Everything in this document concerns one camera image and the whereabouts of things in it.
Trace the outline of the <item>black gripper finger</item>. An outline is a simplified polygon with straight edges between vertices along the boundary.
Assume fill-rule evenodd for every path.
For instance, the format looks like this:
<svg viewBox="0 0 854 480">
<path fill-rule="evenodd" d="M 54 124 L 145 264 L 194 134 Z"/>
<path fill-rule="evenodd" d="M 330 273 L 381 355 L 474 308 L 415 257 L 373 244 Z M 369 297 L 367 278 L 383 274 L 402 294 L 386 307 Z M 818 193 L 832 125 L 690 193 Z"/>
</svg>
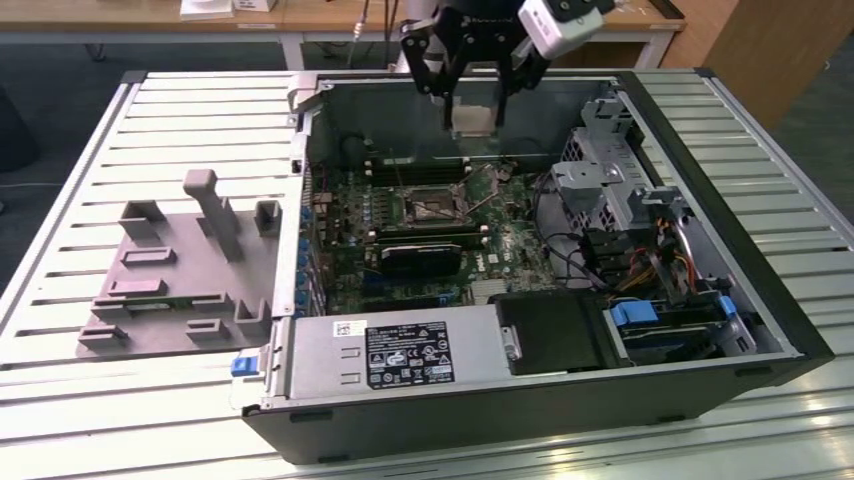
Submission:
<svg viewBox="0 0 854 480">
<path fill-rule="evenodd" d="M 530 37 L 505 45 L 495 60 L 498 86 L 494 91 L 494 122 L 505 125 L 509 98 L 524 89 L 534 90 L 545 76 L 550 61 L 540 54 Z"/>
<path fill-rule="evenodd" d="M 401 29 L 402 53 L 418 91 L 442 101 L 442 127 L 453 127 L 454 91 L 467 65 L 471 31 L 463 20 L 425 19 L 407 21 Z M 438 51 L 430 47 L 431 38 L 445 48 L 437 70 L 430 65 L 430 57 Z"/>
</svg>

